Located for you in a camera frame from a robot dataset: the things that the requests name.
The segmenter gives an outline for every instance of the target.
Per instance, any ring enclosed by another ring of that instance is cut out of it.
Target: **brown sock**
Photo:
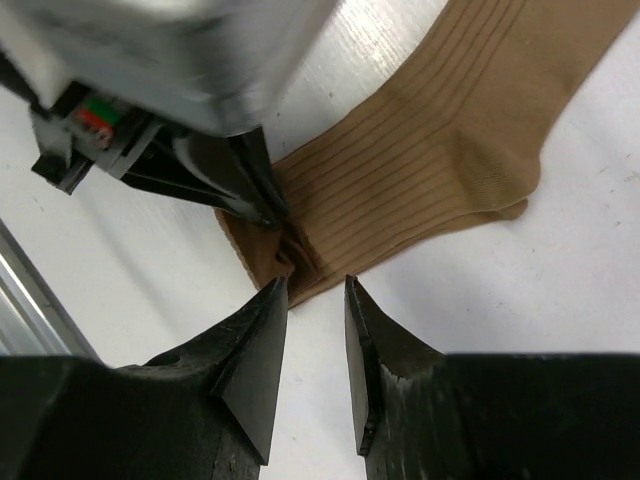
[[[369,99],[274,168],[272,233],[219,213],[258,287],[292,305],[433,235],[517,218],[542,144],[640,0],[450,0]]]

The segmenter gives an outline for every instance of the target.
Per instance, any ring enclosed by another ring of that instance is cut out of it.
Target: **folded fabric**
[[[296,305],[415,243],[515,219],[558,115],[640,0],[450,0],[370,98],[274,165],[279,232],[218,218],[257,287]]]

